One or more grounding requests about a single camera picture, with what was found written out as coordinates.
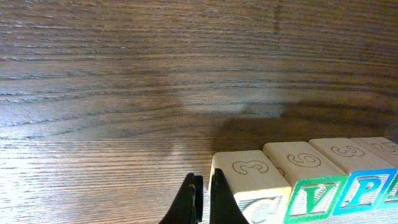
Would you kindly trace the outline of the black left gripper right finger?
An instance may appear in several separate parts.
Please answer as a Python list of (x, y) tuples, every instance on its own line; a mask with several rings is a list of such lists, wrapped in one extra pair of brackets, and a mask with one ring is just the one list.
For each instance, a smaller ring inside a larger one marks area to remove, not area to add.
[(228, 181), (219, 168), (211, 177), (210, 223), (212, 224), (248, 224), (232, 194)]

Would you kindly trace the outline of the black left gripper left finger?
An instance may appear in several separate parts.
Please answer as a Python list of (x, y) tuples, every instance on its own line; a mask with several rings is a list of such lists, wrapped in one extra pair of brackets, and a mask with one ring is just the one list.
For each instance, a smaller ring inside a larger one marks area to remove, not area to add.
[(188, 173), (159, 224), (198, 224), (203, 218), (203, 176)]

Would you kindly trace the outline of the yellow C block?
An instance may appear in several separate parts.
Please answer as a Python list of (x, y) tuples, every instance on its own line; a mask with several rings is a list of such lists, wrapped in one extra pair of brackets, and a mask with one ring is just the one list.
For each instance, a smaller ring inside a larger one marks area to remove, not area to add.
[(221, 169), (239, 211), (249, 223), (283, 223), (292, 188), (260, 150), (217, 152), (211, 173)]

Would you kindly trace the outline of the green V block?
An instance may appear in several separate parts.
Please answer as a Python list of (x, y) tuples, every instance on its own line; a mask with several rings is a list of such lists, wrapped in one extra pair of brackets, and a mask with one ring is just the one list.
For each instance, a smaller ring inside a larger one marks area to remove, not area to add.
[(269, 142), (262, 150), (292, 186), (285, 223), (331, 215), (348, 180), (344, 171), (305, 141)]

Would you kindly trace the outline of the blue P block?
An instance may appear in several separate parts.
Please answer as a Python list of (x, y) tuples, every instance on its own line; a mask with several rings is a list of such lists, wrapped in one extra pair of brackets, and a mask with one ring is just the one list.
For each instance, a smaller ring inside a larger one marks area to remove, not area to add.
[(395, 169), (385, 169), (376, 156), (348, 138), (311, 139), (308, 143), (348, 175), (333, 215), (374, 210)]

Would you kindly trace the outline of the green R block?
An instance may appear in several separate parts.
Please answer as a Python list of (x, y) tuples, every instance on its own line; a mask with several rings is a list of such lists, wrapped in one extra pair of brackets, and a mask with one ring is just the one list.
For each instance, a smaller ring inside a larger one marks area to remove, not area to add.
[(377, 205), (377, 209), (397, 208), (397, 143), (384, 137), (350, 138), (350, 140), (376, 156), (379, 165), (384, 162), (385, 169), (396, 170)]

